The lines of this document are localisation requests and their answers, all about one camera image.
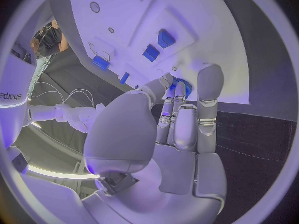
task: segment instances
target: blue object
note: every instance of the blue object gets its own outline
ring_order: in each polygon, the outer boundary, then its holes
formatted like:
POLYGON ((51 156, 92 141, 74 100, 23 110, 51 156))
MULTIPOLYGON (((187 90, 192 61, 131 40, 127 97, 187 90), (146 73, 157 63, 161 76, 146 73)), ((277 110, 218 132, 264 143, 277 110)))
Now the blue object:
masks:
POLYGON ((173 45, 175 42, 176 42, 176 40, 165 29, 162 29, 159 32, 158 44, 162 48, 167 48, 167 47, 173 45))
POLYGON ((186 98, 188 98, 188 96, 192 93, 192 90, 193 90, 193 87, 192 87, 192 84, 190 82, 188 82, 187 80, 184 80, 184 79, 181 79, 181 78, 177 78, 177 77, 173 77, 173 82, 172 82, 172 85, 170 86, 170 89, 175 89, 176 87, 176 84, 178 82, 184 82, 185 86, 186 86, 186 98))
POLYGON ((104 60, 100 56, 95 56, 94 59, 92 59, 92 63, 95 64, 96 66, 100 67, 104 71, 107 71, 108 67, 110 65, 110 62, 104 60))
POLYGON ((160 52, 153 46, 153 45, 148 45, 146 50, 144 51, 143 55, 148 58, 151 62, 153 62, 155 59, 157 59, 158 55, 160 52))
POLYGON ((124 84, 126 82, 127 78, 129 77, 129 75, 130 74, 128 72, 125 72, 124 75, 123 75, 123 77, 120 80, 120 83, 124 84))

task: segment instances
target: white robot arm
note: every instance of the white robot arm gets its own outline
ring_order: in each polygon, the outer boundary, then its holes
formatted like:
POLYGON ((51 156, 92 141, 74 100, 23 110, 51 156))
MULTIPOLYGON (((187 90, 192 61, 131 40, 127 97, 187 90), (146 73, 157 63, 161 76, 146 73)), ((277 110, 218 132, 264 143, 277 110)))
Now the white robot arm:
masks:
POLYGON ((89 133, 96 117, 105 108, 103 104, 93 107, 75 107, 62 103, 55 106, 32 106, 27 105, 24 127, 32 122, 56 120, 68 122, 71 127, 82 133, 89 133))

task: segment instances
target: person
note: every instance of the person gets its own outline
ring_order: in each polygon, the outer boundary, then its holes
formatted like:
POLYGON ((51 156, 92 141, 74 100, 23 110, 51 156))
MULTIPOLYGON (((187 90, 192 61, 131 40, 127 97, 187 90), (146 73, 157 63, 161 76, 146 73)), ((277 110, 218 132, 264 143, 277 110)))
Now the person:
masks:
POLYGON ((43 27, 31 40, 36 58, 47 57, 65 51, 69 44, 56 20, 43 27))

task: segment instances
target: round hole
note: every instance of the round hole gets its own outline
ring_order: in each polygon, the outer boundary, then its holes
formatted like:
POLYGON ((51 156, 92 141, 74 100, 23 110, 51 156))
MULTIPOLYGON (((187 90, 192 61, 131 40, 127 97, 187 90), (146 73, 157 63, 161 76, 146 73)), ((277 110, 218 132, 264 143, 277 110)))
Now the round hole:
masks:
POLYGON ((90 3, 90 9, 91 9, 91 11, 93 11, 95 13, 100 12, 100 6, 94 1, 92 3, 90 3))

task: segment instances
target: blue block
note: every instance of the blue block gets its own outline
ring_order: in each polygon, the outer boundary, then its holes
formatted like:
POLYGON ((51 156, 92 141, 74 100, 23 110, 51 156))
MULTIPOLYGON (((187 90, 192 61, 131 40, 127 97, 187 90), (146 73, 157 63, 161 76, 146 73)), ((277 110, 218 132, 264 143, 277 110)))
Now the blue block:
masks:
POLYGON ((176 40, 165 29, 162 29, 159 32, 158 44, 162 48, 167 48, 167 47, 173 45, 175 42, 176 42, 176 40))
POLYGON ((104 60, 100 56, 95 56, 94 59, 92 59, 92 63, 95 64, 96 66, 100 67, 104 71, 107 71, 108 67, 110 65, 110 63, 108 61, 104 60))
POLYGON ((124 84, 126 82, 126 80, 127 80, 128 77, 129 77, 129 73, 125 72, 124 75, 123 75, 123 77, 120 80, 120 83, 124 84))
POLYGON ((160 52, 153 46, 148 45, 146 50, 144 51, 143 55, 148 58, 151 62, 153 62, 155 59, 157 59, 160 52))

